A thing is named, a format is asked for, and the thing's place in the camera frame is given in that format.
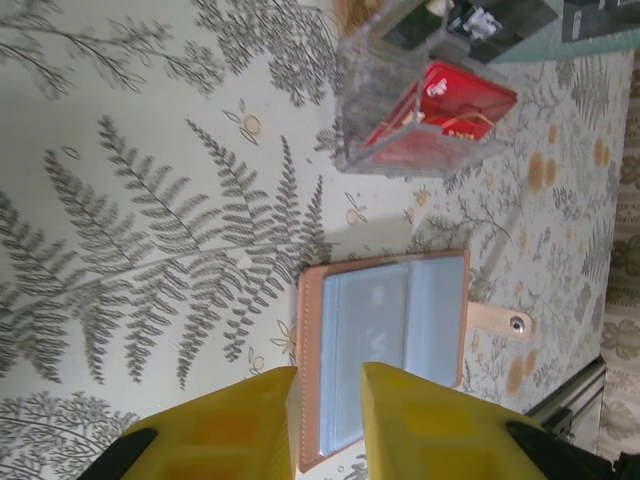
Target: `red card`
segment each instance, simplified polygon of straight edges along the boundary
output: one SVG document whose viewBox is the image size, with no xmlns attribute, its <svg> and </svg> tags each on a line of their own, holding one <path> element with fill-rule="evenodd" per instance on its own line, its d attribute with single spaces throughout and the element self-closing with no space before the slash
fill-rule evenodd
<svg viewBox="0 0 640 480">
<path fill-rule="evenodd" d="M 364 147 L 374 145 L 413 122 L 417 89 L 415 82 L 386 122 L 374 130 Z M 446 63 L 434 62 L 425 72 L 424 89 L 419 102 L 419 122 L 434 128 L 407 133 L 374 154 L 375 163 L 451 168 L 473 147 L 443 142 L 441 137 L 480 140 L 516 104 L 517 95 Z M 429 149 L 429 155 L 424 154 L 425 149 Z"/>
</svg>

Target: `table surface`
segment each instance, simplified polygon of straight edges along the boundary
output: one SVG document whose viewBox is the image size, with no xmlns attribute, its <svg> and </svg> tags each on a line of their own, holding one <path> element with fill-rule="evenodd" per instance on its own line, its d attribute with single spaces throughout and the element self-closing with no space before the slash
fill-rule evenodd
<svg viewBox="0 0 640 480">
<path fill-rule="evenodd" d="M 537 331 L 470 331 L 462 389 L 516 410 L 597 355 L 630 53 L 520 65 L 515 148 L 445 181 L 349 176 L 327 5 L 174 3 L 0 12 L 5 478 L 76 478 L 136 418 L 294 364 L 308 262 L 468 246 L 472 299 Z"/>
</svg>

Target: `floral print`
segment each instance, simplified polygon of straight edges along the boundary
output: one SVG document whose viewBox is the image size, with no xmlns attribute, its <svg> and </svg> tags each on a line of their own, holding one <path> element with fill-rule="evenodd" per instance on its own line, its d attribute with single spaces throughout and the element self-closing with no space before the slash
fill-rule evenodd
<svg viewBox="0 0 640 480">
<path fill-rule="evenodd" d="M 613 242 L 611 265 L 623 269 L 631 277 L 640 276 L 640 235 Z"/>
<path fill-rule="evenodd" d="M 602 348 L 613 350 L 623 360 L 640 356 L 640 326 L 627 318 L 619 323 L 605 322 Z"/>
<path fill-rule="evenodd" d="M 623 185 L 635 185 L 636 188 L 640 189 L 640 156 L 625 155 L 622 157 L 620 183 Z"/>
<path fill-rule="evenodd" d="M 331 4 L 2 9 L 2 475 L 76 478 L 136 418 L 294 364 L 311 264 L 468 248 L 470 299 L 536 332 L 469 332 L 461 388 L 518 411 L 597 354 L 631 56 L 509 65 L 513 146 L 454 175 L 343 175 Z M 364 480 L 362 444 L 325 477 Z"/>
<path fill-rule="evenodd" d="M 640 432 L 640 422 L 620 400 L 605 401 L 600 427 L 614 440 L 625 440 Z"/>
</svg>

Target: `fern leaf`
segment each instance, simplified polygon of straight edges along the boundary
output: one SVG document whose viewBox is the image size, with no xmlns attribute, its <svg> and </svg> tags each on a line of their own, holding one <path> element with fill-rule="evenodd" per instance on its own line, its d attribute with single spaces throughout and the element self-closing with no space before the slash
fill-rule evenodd
<svg viewBox="0 0 640 480">
<path fill-rule="evenodd" d="M 337 117 L 331 125 L 331 128 L 323 128 L 318 132 L 316 135 L 316 141 L 318 143 L 313 149 L 316 152 L 331 152 L 329 158 L 334 160 L 344 152 L 342 140 L 342 117 Z"/>
<path fill-rule="evenodd" d="M 62 326 L 68 320 L 62 305 L 52 300 L 39 303 L 11 318 L 9 329 L 15 350 L 29 360 L 45 380 L 60 383 L 57 366 L 65 348 L 69 346 Z"/>
<path fill-rule="evenodd" d="M 10 311 L 2 308 L 0 313 L 0 378 L 4 378 L 16 364 L 20 352 L 13 341 L 13 317 L 8 315 Z"/>
<path fill-rule="evenodd" d="M 599 56 L 585 57 L 571 89 L 582 118 L 590 128 L 609 108 L 609 73 Z"/>
<path fill-rule="evenodd" d="M 284 287 L 282 286 L 282 284 L 280 282 L 278 282 L 278 280 L 276 280 L 275 278 L 267 278 L 267 283 L 269 285 L 271 285 L 273 288 L 276 288 L 278 290 L 280 290 L 281 292 L 284 292 Z"/>
<path fill-rule="evenodd" d="M 204 340 L 220 321 L 214 307 L 227 308 L 227 301 L 235 300 L 247 281 L 245 272 L 224 253 L 196 258 L 189 265 L 189 270 L 191 278 L 197 281 L 192 285 L 191 313 L 187 315 L 178 352 L 177 375 L 182 388 Z"/>
<path fill-rule="evenodd" d="M 13 311 L 15 303 L 18 301 L 22 292 L 15 289 L 10 283 L 0 283 L 0 317 L 7 315 Z"/>
<path fill-rule="evenodd" d="M 129 375 L 136 383 L 142 381 L 147 358 L 156 346 L 154 338 L 162 335 L 164 329 L 171 325 L 171 319 L 178 314 L 172 302 L 187 299 L 185 292 L 190 287 L 184 279 L 188 274 L 189 269 L 183 264 L 168 259 L 145 268 L 133 277 L 136 282 L 131 289 L 133 322 L 127 324 L 130 333 L 125 337 L 128 341 L 125 348 Z"/>
<path fill-rule="evenodd" d="M 140 232 L 135 237 L 130 236 L 132 219 L 123 222 L 126 228 L 123 228 L 123 223 L 114 227 L 114 217 L 119 211 L 117 205 L 108 206 L 104 195 L 96 197 L 91 186 L 83 185 L 78 177 L 58 162 L 55 152 L 47 152 L 45 162 L 58 197 L 65 203 L 67 213 L 74 217 L 72 223 L 78 235 L 86 240 L 81 246 L 93 252 L 81 255 L 90 264 L 87 270 L 107 274 L 134 268 L 130 255 L 132 251 L 139 252 L 139 246 L 147 243 L 143 240 L 147 235 Z"/>
<path fill-rule="evenodd" d="M 149 156 L 135 165 L 137 150 L 127 149 L 125 138 L 118 134 L 111 119 L 104 117 L 99 123 L 102 127 L 100 136 L 104 139 L 102 145 L 111 153 L 108 159 L 118 166 L 120 174 L 126 171 L 128 178 L 126 187 L 138 191 L 132 201 L 148 207 L 140 213 L 158 220 L 169 220 L 169 222 L 155 222 L 149 226 L 159 241 L 158 248 L 169 254 L 199 251 L 200 245 L 196 235 L 201 233 L 201 230 L 215 216 L 200 217 L 198 222 L 194 222 L 192 216 L 197 215 L 197 208 L 209 197 L 195 194 L 186 199 L 183 198 L 180 206 L 173 208 L 191 179 L 179 177 L 168 186 L 164 186 L 172 170 L 170 166 L 161 165 L 156 168 L 153 157 Z M 182 235 L 176 238 L 162 236 L 169 231 L 179 232 Z"/>
<path fill-rule="evenodd" d="M 305 245 L 310 245 L 311 249 L 303 252 L 304 263 L 310 263 L 313 257 L 320 263 L 331 261 L 331 244 L 327 243 L 326 234 L 322 225 L 322 177 L 318 177 L 316 189 L 311 197 L 311 202 L 307 206 L 305 220 L 302 222 L 300 239 Z"/>
<path fill-rule="evenodd" d="M 161 195 L 160 201 L 165 205 L 171 205 L 176 197 L 182 192 L 187 184 L 191 181 L 190 178 L 180 177 L 175 180 L 171 186 L 169 186 Z"/>
<path fill-rule="evenodd" d="M 129 259 L 133 263 L 139 264 L 145 257 L 147 257 L 153 251 L 154 248 L 155 248 L 155 244 L 153 243 L 139 243 L 129 253 Z"/>
<path fill-rule="evenodd" d="M 113 332 L 120 326 L 118 321 L 125 314 L 122 307 L 129 305 L 127 293 L 133 285 L 126 280 L 98 282 L 81 292 L 82 312 L 80 323 L 84 336 L 84 353 L 93 379 L 104 383 L 103 363 L 107 354 L 106 345 L 113 338 Z"/>
<path fill-rule="evenodd" d="M 255 170 L 249 170 L 245 162 L 238 162 L 232 152 L 221 147 L 218 142 L 204 130 L 199 128 L 191 120 L 187 124 L 198 135 L 209 156 L 218 167 L 218 177 L 221 180 L 222 196 L 231 201 L 222 206 L 223 231 L 228 232 L 229 227 L 241 227 L 240 235 L 223 235 L 221 238 L 236 245 L 251 245 L 261 238 L 265 238 L 267 227 L 272 224 L 268 218 L 271 206 L 261 203 L 268 198 L 266 192 L 254 189 L 257 177 Z"/>
<path fill-rule="evenodd" d="M 77 256 L 73 251 L 64 251 L 64 240 L 47 245 L 44 233 L 31 232 L 27 222 L 20 222 L 17 209 L 11 200 L 0 192 L 0 236 L 15 262 L 18 291 L 31 296 L 52 296 L 63 292 L 85 274 L 83 269 L 71 269 Z"/>
<path fill-rule="evenodd" d="M 281 137 L 283 162 L 281 179 L 279 181 L 278 194 L 275 196 L 274 205 L 257 205 L 250 207 L 253 218 L 260 215 L 272 213 L 267 218 L 252 221 L 252 228 L 257 232 L 255 238 L 265 239 L 276 245 L 288 245 L 289 251 L 282 247 L 275 247 L 269 253 L 273 254 L 273 260 L 265 258 L 263 252 L 256 254 L 251 249 L 247 249 L 247 254 L 252 257 L 253 265 L 248 269 L 251 273 L 251 283 L 245 286 L 248 297 L 239 299 L 239 303 L 244 309 L 234 311 L 237 318 L 227 320 L 227 326 L 231 331 L 225 332 L 225 337 L 231 340 L 225 346 L 225 356 L 227 360 L 234 361 L 238 358 L 243 340 L 241 337 L 248 334 L 241 325 L 251 325 L 253 321 L 249 315 L 257 315 L 262 312 L 262 308 L 267 308 L 271 300 L 277 299 L 278 295 L 271 288 L 274 283 L 281 287 L 280 282 L 275 279 L 278 276 L 282 281 L 291 284 L 300 271 L 300 253 L 304 248 L 297 245 L 297 235 L 300 232 L 299 226 L 302 223 L 302 212 L 299 209 L 298 184 L 296 171 L 291 156 L 289 144 L 284 137 Z M 243 222 L 235 218 L 235 215 L 225 215 L 223 217 L 234 222 L 236 226 L 245 228 Z"/>
<path fill-rule="evenodd" d="M 582 274 L 592 281 L 598 281 L 609 265 L 613 224 L 598 222 L 589 239 L 587 253 L 582 263 Z"/>
</svg>

